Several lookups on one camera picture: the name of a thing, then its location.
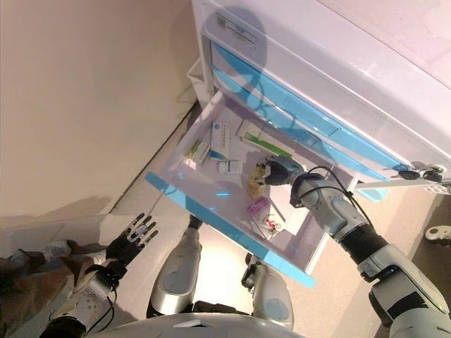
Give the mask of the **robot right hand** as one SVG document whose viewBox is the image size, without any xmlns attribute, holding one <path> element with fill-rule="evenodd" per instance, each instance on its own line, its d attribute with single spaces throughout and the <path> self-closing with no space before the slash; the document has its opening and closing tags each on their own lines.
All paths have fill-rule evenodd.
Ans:
<svg viewBox="0 0 451 338">
<path fill-rule="evenodd" d="M 280 186 L 293 184 L 300 175 L 306 172 L 297 161 L 281 155 L 266 156 L 264 160 L 259 162 L 257 167 L 263 170 L 263 173 L 257 174 L 254 179 L 260 185 Z"/>
</svg>

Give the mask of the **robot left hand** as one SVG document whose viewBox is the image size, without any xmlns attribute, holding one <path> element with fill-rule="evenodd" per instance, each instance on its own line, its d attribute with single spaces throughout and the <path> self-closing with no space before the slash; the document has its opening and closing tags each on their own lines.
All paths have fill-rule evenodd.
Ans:
<svg viewBox="0 0 451 338">
<path fill-rule="evenodd" d="M 157 236 L 156 221 L 151 215 L 139 214 L 106 248 L 106 258 L 127 266 Z"/>
</svg>

